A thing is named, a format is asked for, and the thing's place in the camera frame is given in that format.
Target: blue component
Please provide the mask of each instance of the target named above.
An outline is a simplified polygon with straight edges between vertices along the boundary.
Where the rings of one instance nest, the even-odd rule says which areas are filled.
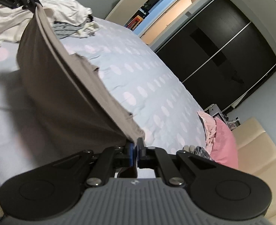
[[[130,166],[133,166],[133,151],[134,151],[134,144],[130,144]]]

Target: sliding wardrobe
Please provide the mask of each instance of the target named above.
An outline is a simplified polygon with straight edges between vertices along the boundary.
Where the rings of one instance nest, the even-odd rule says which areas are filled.
[[[230,0],[213,0],[156,53],[203,109],[225,110],[276,66],[264,37]]]

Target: bed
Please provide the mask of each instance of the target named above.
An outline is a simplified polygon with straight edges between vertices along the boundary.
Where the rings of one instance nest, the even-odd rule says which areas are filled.
[[[95,18],[100,30],[88,38],[61,39],[69,54],[97,65],[111,95],[144,130],[147,146],[175,154],[185,145],[205,147],[202,110],[178,78],[132,31]],[[0,47],[0,185],[10,177],[47,164],[61,154],[35,117],[16,64],[18,44]],[[153,177],[141,170],[139,177]]]

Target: brown fabric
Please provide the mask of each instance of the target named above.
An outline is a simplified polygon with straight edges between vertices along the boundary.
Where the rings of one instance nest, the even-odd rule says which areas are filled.
[[[101,152],[144,137],[132,114],[105,88],[98,68],[68,54],[39,4],[22,35],[17,62],[38,118],[62,154]]]

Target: beige leather chair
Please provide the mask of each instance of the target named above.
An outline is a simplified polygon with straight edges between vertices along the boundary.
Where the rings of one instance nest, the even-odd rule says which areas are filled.
[[[238,149],[239,170],[264,180],[272,191],[265,217],[276,225],[276,146],[255,118],[233,130]]]

